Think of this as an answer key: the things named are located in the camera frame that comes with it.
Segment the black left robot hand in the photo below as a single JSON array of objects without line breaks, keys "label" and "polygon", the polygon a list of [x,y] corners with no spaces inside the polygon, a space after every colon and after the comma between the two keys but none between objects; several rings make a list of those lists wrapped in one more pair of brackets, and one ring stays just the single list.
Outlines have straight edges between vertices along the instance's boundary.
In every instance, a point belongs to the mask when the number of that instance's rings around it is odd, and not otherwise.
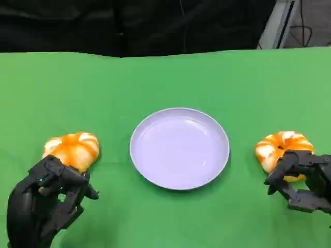
[{"label": "black left robot hand", "polygon": [[7,207],[8,247],[50,247],[84,211],[82,200],[97,200],[90,174],[47,155],[12,190]]}]

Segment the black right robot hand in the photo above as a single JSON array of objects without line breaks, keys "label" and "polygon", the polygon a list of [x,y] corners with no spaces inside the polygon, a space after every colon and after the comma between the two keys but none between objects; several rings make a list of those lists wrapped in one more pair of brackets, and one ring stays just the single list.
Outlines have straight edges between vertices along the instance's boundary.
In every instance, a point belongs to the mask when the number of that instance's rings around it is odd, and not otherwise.
[{"label": "black right robot hand", "polygon": [[[295,190],[285,176],[306,176],[307,190]],[[275,169],[264,184],[268,194],[279,192],[288,208],[312,213],[316,210],[330,214],[330,155],[315,155],[308,150],[288,150],[277,161]]]}]

